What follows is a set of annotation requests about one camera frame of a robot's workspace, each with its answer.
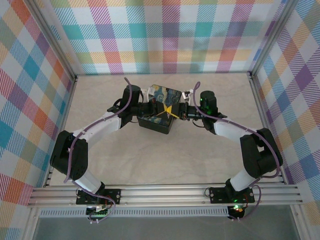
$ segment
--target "aluminum rail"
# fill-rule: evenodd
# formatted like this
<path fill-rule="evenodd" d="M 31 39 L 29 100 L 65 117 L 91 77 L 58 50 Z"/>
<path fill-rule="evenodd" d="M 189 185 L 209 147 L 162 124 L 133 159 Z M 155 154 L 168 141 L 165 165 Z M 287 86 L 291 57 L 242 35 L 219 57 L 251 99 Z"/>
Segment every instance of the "aluminum rail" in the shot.
<path fill-rule="evenodd" d="M 302 204 L 302 198 L 295 185 L 260 183 L 262 197 L 260 205 Z M 224 187 L 224 184 L 176 184 L 176 185 L 111 185 L 107 189 L 121 189 L 119 207 L 205 207 L 231 206 L 229 203 L 211 204 L 204 195 L 207 187 Z M 29 207 L 61 208 L 79 207 L 76 205 L 77 187 L 47 186 L 35 188 Z M 259 191 L 253 188 L 255 199 Z"/>
<path fill-rule="evenodd" d="M 281 16 L 279 17 L 274 27 L 272 28 L 268 36 L 267 42 L 263 47 L 255 65 L 252 68 L 252 74 L 254 76 L 258 74 L 263 64 L 265 63 L 271 49 L 273 48 L 275 42 L 278 40 L 282 30 L 284 29 L 289 17 L 291 16 L 298 2 L 299 0 L 288 0 L 287 3 L 285 4 L 283 11 L 281 13 Z"/>
<path fill-rule="evenodd" d="M 66 57 L 64 51 L 60 47 L 55 35 L 53 34 L 50 26 L 48 25 L 45 17 L 41 13 L 39 6 L 35 3 L 34 0 L 25 0 L 24 3 L 28 7 L 30 13 L 34 17 L 35 21 L 39 25 L 41 32 L 47 39 L 50 47 L 53 49 L 54 53 L 56 54 L 57 58 L 61 62 L 64 70 L 67 72 L 68 76 L 75 81 L 76 73 L 74 72 L 68 58 Z"/>
<path fill-rule="evenodd" d="M 250 82 L 253 97 L 254 97 L 256 107 L 258 109 L 258 112 L 259 112 L 259 115 L 261 118 L 262 125 L 265 128 L 271 129 L 271 126 L 268 122 L 268 118 L 267 118 L 266 111 L 264 109 L 262 100 L 258 94 L 259 90 L 258 90 L 258 87 L 256 84 L 256 82 L 258 81 L 258 77 L 253 76 L 252 73 L 249 72 L 248 73 L 248 80 Z M 281 173 L 285 172 L 283 166 L 281 166 L 280 169 L 281 169 Z M 282 174 L 282 179 L 285 184 L 288 184 L 289 181 L 288 181 L 286 174 Z M 313 231 L 311 229 L 311 226 L 308 224 L 308 222 L 309 222 L 308 216 L 307 216 L 305 209 L 303 208 L 303 205 L 292 204 L 292 205 L 290 205 L 290 207 L 291 207 L 293 219 L 295 221 L 295 225 L 296 225 L 296 228 L 299 232 L 300 238 L 303 240 L 316 240 L 315 236 L 313 236 Z"/>

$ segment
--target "black box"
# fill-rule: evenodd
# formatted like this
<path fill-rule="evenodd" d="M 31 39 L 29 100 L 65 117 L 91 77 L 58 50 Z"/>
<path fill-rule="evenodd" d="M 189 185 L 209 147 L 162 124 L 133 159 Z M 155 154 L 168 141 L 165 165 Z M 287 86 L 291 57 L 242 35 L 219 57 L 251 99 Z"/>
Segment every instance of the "black box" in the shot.
<path fill-rule="evenodd" d="M 157 101 L 164 103 L 167 107 L 180 103 L 180 98 L 182 95 L 181 91 L 166 88 L 164 86 L 152 85 L 155 89 L 154 95 L 151 98 L 155 98 Z M 157 131 L 159 133 L 168 134 L 172 123 L 175 120 L 175 117 L 169 116 L 167 117 L 157 117 L 157 116 L 150 116 L 150 117 L 138 117 L 139 126 Z"/>

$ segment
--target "yellow tape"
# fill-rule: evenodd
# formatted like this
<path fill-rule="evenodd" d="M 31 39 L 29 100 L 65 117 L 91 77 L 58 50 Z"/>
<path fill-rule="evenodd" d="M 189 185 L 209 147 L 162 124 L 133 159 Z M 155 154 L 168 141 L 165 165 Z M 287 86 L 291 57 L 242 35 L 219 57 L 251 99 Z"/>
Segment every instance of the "yellow tape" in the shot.
<path fill-rule="evenodd" d="M 163 104 L 163 108 L 164 108 L 164 111 L 158 113 L 157 116 L 160 115 L 160 114 L 163 114 L 163 113 L 167 112 L 168 114 L 170 114 L 171 116 L 173 116 L 173 117 L 175 117 L 175 118 L 177 118 L 177 119 L 180 118 L 180 117 L 178 117 L 177 115 L 171 113 L 172 106 L 166 106 L 165 104 Z"/>

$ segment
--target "colorful plaid wall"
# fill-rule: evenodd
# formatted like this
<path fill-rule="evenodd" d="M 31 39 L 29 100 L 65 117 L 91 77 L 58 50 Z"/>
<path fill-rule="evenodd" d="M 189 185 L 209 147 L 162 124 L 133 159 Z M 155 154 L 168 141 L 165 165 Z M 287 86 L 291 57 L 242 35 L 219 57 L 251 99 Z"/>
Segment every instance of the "colorful plaid wall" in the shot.
<path fill-rule="evenodd" d="M 23 0 L 0 1 L 0 240 L 18 239 L 72 82 Z"/>
<path fill-rule="evenodd" d="M 320 236 L 320 0 L 300 0 L 257 84 L 292 184 Z"/>
<path fill-rule="evenodd" d="M 246 72 L 287 0 L 38 0 L 79 74 Z"/>

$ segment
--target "aluminum frame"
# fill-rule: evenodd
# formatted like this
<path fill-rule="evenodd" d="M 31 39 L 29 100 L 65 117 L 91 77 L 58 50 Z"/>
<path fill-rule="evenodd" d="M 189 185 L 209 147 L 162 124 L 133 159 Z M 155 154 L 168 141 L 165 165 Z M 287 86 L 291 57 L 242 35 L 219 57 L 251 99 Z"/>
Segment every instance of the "aluminum frame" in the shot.
<path fill-rule="evenodd" d="M 256 75 L 253 75 L 251 72 L 247 73 L 248 80 L 250 83 L 250 87 L 253 93 L 254 101 L 256 103 L 256 107 L 258 109 L 262 126 L 265 128 L 270 129 L 270 124 L 268 122 L 268 118 L 266 115 L 266 111 L 264 109 L 264 106 L 262 104 L 262 100 L 259 98 L 258 95 L 258 87 L 256 85 L 256 81 L 258 81 L 258 77 Z M 284 173 L 284 168 L 281 166 L 280 168 L 281 172 Z M 285 184 L 289 184 L 288 178 L 286 174 L 282 174 L 283 181 Z M 310 229 L 310 226 L 307 224 L 308 218 L 307 213 L 305 209 L 301 205 L 292 204 L 290 205 L 293 219 L 295 221 L 296 228 L 298 230 L 298 233 L 303 240 L 316 240 L 314 235 L 312 234 L 312 230 Z"/>
<path fill-rule="evenodd" d="M 40 25 L 41 30 L 47 37 L 53 50 L 58 55 L 60 61 L 63 63 L 65 69 L 68 70 L 69 75 L 72 78 L 76 78 L 70 63 L 68 62 L 65 54 L 61 50 L 58 42 L 56 41 L 54 35 L 51 32 L 47 22 L 43 18 L 39 7 L 33 0 L 25 1 L 28 8 L 30 9 L 32 15 L 35 17 L 36 21 Z M 281 29 L 287 22 L 291 12 L 294 9 L 297 0 L 289 1 L 286 5 L 282 16 L 277 22 L 276 27 L 273 29 L 270 35 L 267 45 L 262 51 L 256 65 L 253 68 L 253 73 L 256 74 L 261 68 L 265 57 L 269 54 L 271 47 L 277 40 Z M 258 97 L 258 91 L 255 86 L 254 81 L 249 78 L 254 100 L 257 104 L 258 112 L 263 126 L 268 126 L 268 121 L 263 111 L 263 106 Z M 65 112 L 63 123 L 60 130 L 64 129 L 70 105 L 72 102 L 72 97 L 76 88 L 76 83 L 72 87 L 70 99 L 67 105 L 67 110 Z M 75 186 L 49 186 L 50 179 L 52 175 L 52 168 L 48 167 L 46 178 L 43 182 L 43 188 L 35 188 L 34 193 L 30 199 L 30 211 L 27 226 L 24 230 L 22 239 L 32 239 L 39 217 L 41 216 L 41 210 L 54 207 L 55 209 L 67 208 L 76 209 L 79 207 L 75 205 L 76 201 L 76 187 Z M 303 200 L 299 194 L 299 190 L 296 185 L 287 185 L 286 176 L 280 176 L 277 182 L 260 182 L 259 185 L 262 189 L 261 205 L 291 205 L 292 213 L 298 228 L 298 232 L 302 239 L 308 240 L 312 239 L 309 235 L 309 230 L 305 223 L 305 213 L 301 204 Z M 107 186 L 107 188 L 120 188 L 122 189 L 121 204 L 118 208 L 128 209 L 128 208 L 145 208 L 146 206 L 156 207 L 156 208 L 182 208 L 182 207 L 205 207 L 210 208 L 212 206 L 225 207 L 227 204 L 210 204 L 208 198 L 204 196 L 204 190 L 206 187 L 222 187 L 223 183 L 215 184 L 178 184 L 178 185 L 113 185 Z M 253 189 L 254 194 L 257 196 L 257 190 Z"/>

